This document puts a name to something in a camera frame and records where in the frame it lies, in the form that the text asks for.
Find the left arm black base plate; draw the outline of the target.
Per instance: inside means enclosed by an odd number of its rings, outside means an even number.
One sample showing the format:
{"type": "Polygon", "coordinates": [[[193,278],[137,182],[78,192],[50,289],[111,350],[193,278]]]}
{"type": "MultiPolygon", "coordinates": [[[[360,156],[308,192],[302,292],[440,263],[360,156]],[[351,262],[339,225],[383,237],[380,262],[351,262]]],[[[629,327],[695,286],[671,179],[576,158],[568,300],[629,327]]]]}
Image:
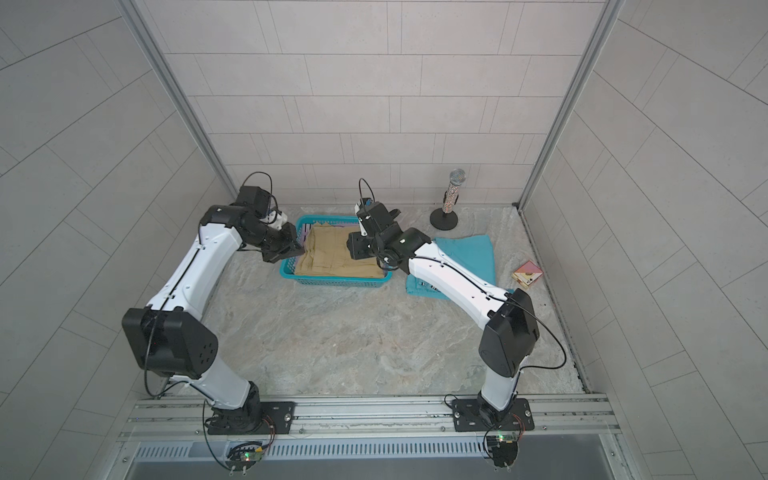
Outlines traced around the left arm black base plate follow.
{"type": "Polygon", "coordinates": [[[288,434],[295,408],[296,403],[290,401],[247,402],[234,410],[213,408],[204,425],[209,435],[288,434]]]}

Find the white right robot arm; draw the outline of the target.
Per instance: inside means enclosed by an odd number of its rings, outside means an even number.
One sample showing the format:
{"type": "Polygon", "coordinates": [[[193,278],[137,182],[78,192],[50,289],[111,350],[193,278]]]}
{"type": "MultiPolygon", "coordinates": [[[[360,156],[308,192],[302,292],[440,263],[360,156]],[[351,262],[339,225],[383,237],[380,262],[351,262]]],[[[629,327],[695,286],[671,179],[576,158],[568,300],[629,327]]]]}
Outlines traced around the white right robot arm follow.
{"type": "Polygon", "coordinates": [[[396,230],[388,238],[353,232],[347,248],[355,259],[374,258],[385,270],[402,270],[437,288],[482,330],[478,354],[486,365],[478,415],[488,426],[507,416],[521,370],[540,338],[530,296],[483,281],[449,257],[423,232],[396,230]]]}

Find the khaki pants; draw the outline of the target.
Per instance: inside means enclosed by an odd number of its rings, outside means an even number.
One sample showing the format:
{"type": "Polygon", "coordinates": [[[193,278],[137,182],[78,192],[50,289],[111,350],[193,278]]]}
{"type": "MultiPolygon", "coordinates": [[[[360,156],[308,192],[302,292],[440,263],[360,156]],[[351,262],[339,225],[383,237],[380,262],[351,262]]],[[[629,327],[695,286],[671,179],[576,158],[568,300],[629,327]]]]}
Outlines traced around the khaki pants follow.
{"type": "Polygon", "coordinates": [[[374,258],[353,260],[346,242],[358,227],[315,226],[304,242],[305,253],[297,260],[294,273],[313,277],[382,279],[386,273],[374,258]]]}

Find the teal pants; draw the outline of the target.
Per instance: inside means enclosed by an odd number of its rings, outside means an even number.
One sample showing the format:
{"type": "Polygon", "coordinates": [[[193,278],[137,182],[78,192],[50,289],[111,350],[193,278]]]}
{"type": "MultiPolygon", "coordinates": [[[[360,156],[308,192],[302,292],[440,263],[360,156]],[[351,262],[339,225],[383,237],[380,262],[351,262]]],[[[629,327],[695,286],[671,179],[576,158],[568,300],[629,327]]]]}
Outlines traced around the teal pants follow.
{"type": "MultiPolygon", "coordinates": [[[[495,256],[488,235],[476,235],[460,239],[436,237],[433,242],[456,263],[483,281],[490,284],[495,283],[495,256]]],[[[417,297],[448,300],[448,297],[437,288],[413,275],[408,275],[406,278],[406,292],[417,297]]]]}

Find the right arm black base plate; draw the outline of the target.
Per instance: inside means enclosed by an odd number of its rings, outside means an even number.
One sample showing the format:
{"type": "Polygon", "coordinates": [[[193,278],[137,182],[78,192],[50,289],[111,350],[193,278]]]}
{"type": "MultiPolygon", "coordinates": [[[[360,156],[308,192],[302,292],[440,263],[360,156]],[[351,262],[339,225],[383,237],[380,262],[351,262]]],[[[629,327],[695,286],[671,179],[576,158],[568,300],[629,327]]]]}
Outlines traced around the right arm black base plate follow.
{"type": "Polygon", "coordinates": [[[501,411],[495,410],[481,397],[445,400],[450,407],[456,432],[486,432],[500,429],[527,433],[535,429],[529,402],[525,398],[513,398],[501,411]]]}

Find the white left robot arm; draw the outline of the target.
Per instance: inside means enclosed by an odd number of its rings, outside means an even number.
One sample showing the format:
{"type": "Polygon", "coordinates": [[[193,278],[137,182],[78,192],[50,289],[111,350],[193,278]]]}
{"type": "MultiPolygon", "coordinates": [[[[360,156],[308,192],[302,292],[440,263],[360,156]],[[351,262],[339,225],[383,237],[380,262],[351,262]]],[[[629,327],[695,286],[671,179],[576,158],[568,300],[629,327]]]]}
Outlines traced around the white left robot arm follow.
{"type": "Polygon", "coordinates": [[[138,366],[168,378],[172,386],[187,384],[201,393],[225,432],[262,423],[260,394],[221,358],[218,338],[202,316],[229,260],[248,246],[267,263],[304,252],[284,213],[214,205],[201,218],[192,246],[167,284],[146,306],[129,309],[122,319],[138,366]]]}

